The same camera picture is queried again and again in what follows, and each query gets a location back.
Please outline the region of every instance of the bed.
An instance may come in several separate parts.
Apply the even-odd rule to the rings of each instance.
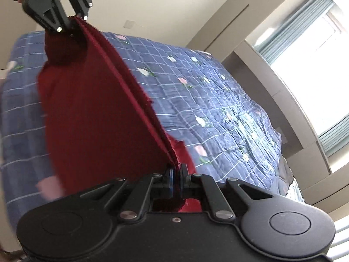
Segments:
[[[281,155],[281,137],[211,54],[143,38],[104,33],[152,99],[164,129],[184,141],[199,173],[236,177],[302,201]],[[1,175],[13,228],[24,213],[53,198],[43,182],[55,178],[45,144],[45,114],[36,77],[44,62],[44,32],[18,39],[1,96]]]

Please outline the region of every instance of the bed sheet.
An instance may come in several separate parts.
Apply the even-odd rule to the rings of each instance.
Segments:
[[[152,99],[164,129],[185,142],[197,172],[220,182],[236,177],[282,193],[275,186],[281,137],[262,107],[216,59],[143,38],[104,35]],[[44,32],[22,36],[11,53],[1,97],[1,173],[13,226],[47,202],[38,186],[54,176],[36,87],[45,61]]]

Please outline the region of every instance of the blue curtain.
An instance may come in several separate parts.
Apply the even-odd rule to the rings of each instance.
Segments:
[[[263,58],[272,64],[300,35],[334,5],[332,0],[309,0],[295,12],[267,40],[256,47]]]
[[[319,136],[326,156],[333,155],[336,151],[349,143],[349,114],[336,125]]]

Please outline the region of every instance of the white grid line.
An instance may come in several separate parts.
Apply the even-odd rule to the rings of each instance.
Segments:
[[[9,162],[7,164],[3,164],[1,166],[1,169],[4,169],[6,166],[9,166],[11,164],[15,164],[16,162],[23,162],[23,161],[31,161],[33,159],[37,159],[38,157],[43,157],[43,156],[48,156],[49,154],[44,154],[44,155],[38,155],[38,156],[32,156],[30,158],[27,158],[27,159],[19,159],[19,160],[15,160],[15,161],[12,161],[12,162]]]
[[[36,104],[41,104],[41,102],[29,103],[29,104],[23,105],[23,106],[21,106],[21,107],[15,107],[15,108],[12,108],[12,109],[3,111],[3,113],[5,113],[5,112],[10,112],[10,111],[13,111],[13,110],[16,110],[16,109],[19,109],[19,108],[31,106],[31,105],[36,105]]]
[[[6,139],[8,137],[11,137],[11,136],[23,135],[23,134],[25,134],[25,132],[19,132],[19,133],[10,134],[10,135],[7,135],[7,136],[3,136],[2,140]]]
[[[16,202],[16,201],[18,201],[18,200],[20,200],[20,199],[24,199],[24,198],[32,197],[32,196],[37,196],[37,195],[40,195],[40,194],[41,194],[41,192],[35,192],[35,193],[27,194],[27,195],[24,195],[24,196],[21,196],[21,197],[14,198],[14,199],[12,199],[12,200],[6,202],[6,204],[8,205],[8,204],[11,204],[11,203],[13,203],[13,202]]]

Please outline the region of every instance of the window blind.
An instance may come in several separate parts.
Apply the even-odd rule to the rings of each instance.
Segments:
[[[349,114],[319,136],[326,156],[331,156],[349,143]]]
[[[349,261],[349,216],[336,222],[336,235],[327,253],[334,262]]]
[[[267,40],[256,47],[263,58],[272,64],[301,34],[334,5],[332,0],[309,0],[296,11]]]

